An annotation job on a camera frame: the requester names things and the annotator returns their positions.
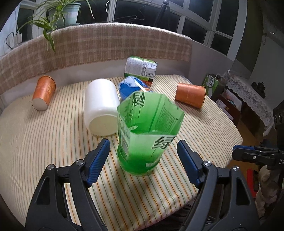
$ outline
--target table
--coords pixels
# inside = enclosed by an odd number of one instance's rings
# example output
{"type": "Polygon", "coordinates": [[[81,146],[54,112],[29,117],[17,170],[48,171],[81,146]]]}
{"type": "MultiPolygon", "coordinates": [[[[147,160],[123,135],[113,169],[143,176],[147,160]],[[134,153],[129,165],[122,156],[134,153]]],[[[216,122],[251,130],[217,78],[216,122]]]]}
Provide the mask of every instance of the table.
{"type": "MultiPolygon", "coordinates": [[[[110,79],[117,85],[123,77],[110,79]]],[[[174,100],[179,75],[157,75],[155,92],[174,100]]],[[[103,137],[93,136],[83,121],[84,90],[89,82],[60,87],[49,108],[38,112],[32,95],[15,100],[0,116],[0,193],[15,217],[25,218],[35,187],[46,166],[71,165],[96,148],[103,137]]],[[[200,110],[176,103],[185,112],[180,132],[165,150],[152,174],[132,176],[119,166],[118,135],[107,136],[110,154],[96,184],[90,188],[94,204],[109,230],[142,230],[171,215],[196,196],[176,153],[185,139],[204,160],[225,167],[242,137],[223,111],[208,97],[200,110]]],[[[69,184],[65,185],[72,220],[80,224],[69,184]]]]}
{"type": "Polygon", "coordinates": [[[252,88],[246,79],[231,73],[226,73],[224,78],[228,81],[226,86],[237,93],[260,117],[266,126],[263,136],[268,135],[274,124],[274,119],[272,109],[266,101],[252,88]]]}

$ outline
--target window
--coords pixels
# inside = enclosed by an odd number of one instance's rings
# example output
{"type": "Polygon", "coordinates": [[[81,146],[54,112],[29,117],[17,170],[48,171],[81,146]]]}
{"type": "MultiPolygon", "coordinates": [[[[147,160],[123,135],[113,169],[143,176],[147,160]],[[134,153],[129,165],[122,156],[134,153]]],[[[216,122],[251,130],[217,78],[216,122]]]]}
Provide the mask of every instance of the window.
{"type": "Polygon", "coordinates": [[[212,6],[213,0],[191,0],[188,9],[209,22],[212,6]]]}
{"type": "Polygon", "coordinates": [[[219,34],[214,34],[214,38],[211,44],[211,48],[223,53],[224,55],[228,54],[230,48],[231,40],[223,37],[219,34]]]}
{"type": "Polygon", "coordinates": [[[222,0],[217,31],[233,36],[239,11],[239,0],[222,0]]]}
{"type": "MultiPolygon", "coordinates": [[[[135,23],[144,26],[153,26],[160,8],[153,7],[146,4],[118,0],[114,14],[114,22],[135,23]]],[[[170,13],[169,20],[167,20],[167,13],[165,12],[159,28],[177,31],[180,16],[170,13]]]]}
{"type": "Polygon", "coordinates": [[[203,43],[204,38],[206,35],[206,30],[198,25],[196,25],[194,22],[185,20],[182,34],[192,38],[193,40],[203,43]]]}
{"type": "MultiPolygon", "coordinates": [[[[30,16],[33,14],[33,10],[20,8],[17,20],[18,28],[22,27],[22,25],[29,21],[31,19],[30,16]]],[[[22,42],[32,39],[32,25],[27,24],[23,26],[23,28],[20,29],[20,34],[22,34],[22,42]]]]}
{"type": "Polygon", "coordinates": [[[169,0],[169,1],[179,5],[181,7],[183,6],[183,0],[169,0]]]}
{"type": "MultiPolygon", "coordinates": [[[[23,0],[21,8],[33,9],[45,0],[23,0]]],[[[122,22],[153,26],[163,0],[79,0],[81,9],[77,23],[122,22]]],[[[169,0],[170,12],[166,11],[159,28],[177,32],[211,47],[229,59],[235,60],[247,15],[247,0],[169,0]]],[[[28,11],[20,11],[18,22],[22,23],[28,11]]],[[[23,28],[23,37],[42,34],[33,26],[23,28]]]]}
{"type": "Polygon", "coordinates": [[[95,0],[89,1],[90,6],[92,8],[92,14],[90,12],[89,6],[86,1],[79,1],[81,3],[81,8],[78,13],[77,23],[80,24],[89,24],[89,23],[96,23],[96,22],[107,22],[107,10],[109,7],[109,3],[107,4],[108,0],[95,0]]]}

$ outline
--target red object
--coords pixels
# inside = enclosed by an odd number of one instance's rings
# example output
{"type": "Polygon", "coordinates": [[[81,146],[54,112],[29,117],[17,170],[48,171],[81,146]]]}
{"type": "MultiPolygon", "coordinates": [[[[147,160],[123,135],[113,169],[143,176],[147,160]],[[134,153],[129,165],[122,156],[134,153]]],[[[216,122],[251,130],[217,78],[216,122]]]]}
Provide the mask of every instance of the red object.
{"type": "Polygon", "coordinates": [[[257,191],[254,190],[254,177],[252,169],[247,170],[247,184],[250,189],[252,197],[255,198],[257,191]]]}

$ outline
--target orange paper cup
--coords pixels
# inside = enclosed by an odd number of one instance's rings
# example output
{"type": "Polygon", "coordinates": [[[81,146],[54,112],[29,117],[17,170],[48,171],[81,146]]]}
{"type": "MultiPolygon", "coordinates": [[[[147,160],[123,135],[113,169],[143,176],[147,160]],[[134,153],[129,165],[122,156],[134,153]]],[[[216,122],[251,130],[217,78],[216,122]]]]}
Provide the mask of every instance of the orange paper cup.
{"type": "Polygon", "coordinates": [[[178,83],[175,100],[201,108],[205,100],[205,87],[178,83]]]}
{"type": "Polygon", "coordinates": [[[32,100],[34,109],[38,111],[45,111],[48,108],[55,88],[56,84],[50,76],[44,75],[40,77],[37,81],[32,100]]]}

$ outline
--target crushed green bottle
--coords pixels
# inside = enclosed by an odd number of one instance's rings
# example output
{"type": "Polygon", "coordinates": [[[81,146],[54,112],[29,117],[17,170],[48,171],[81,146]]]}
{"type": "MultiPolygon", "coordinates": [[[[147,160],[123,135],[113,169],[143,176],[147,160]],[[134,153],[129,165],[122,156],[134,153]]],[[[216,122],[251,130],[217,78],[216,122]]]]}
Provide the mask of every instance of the crushed green bottle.
{"type": "Polygon", "coordinates": [[[163,94],[140,91],[127,97],[117,112],[119,163],[132,175],[147,174],[177,135],[184,112],[163,94]]]}

